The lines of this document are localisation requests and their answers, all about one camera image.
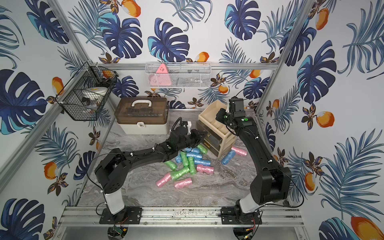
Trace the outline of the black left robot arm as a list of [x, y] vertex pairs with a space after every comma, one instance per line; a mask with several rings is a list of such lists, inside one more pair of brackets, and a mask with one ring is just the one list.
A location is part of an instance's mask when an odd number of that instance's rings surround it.
[[102, 188], [107, 208], [103, 210], [100, 224], [123, 224], [129, 218], [140, 221], [140, 214], [132, 214], [123, 200], [122, 186], [131, 170], [154, 164], [164, 163], [175, 158], [185, 148], [197, 147], [208, 132], [191, 129], [188, 122], [178, 118], [170, 136], [154, 147], [133, 152], [113, 149], [98, 164], [94, 173]]

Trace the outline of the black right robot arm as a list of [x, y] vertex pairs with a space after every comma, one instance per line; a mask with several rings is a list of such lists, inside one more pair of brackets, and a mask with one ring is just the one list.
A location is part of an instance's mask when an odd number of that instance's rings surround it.
[[273, 157], [262, 139], [254, 119], [246, 116], [244, 100], [233, 97], [229, 107], [220, 109], [216, 120], [230, 130], [244, 143], [256, 168], [256, 177], [250, 186], [250, 193], [238, 200], [234, 206], [235, 219], [246, 224], [256, 218], [259, 209], [275, 204], [288, 197], [292, 173], [282, 167]]

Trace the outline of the beige drawer organizer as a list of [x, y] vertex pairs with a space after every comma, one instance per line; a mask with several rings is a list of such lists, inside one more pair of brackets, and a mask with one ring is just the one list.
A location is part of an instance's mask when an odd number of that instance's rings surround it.
[[216, 115], [220, 109], [226, 110], [227, 105], [219, 100], [213, 102], [199, 114], [196, 123], [198, 130], [207, 132], [202, 145], [218, 159], [224, 157], [231, 150], [237, 138], [230, 133], [224, 124], [216, 120]]

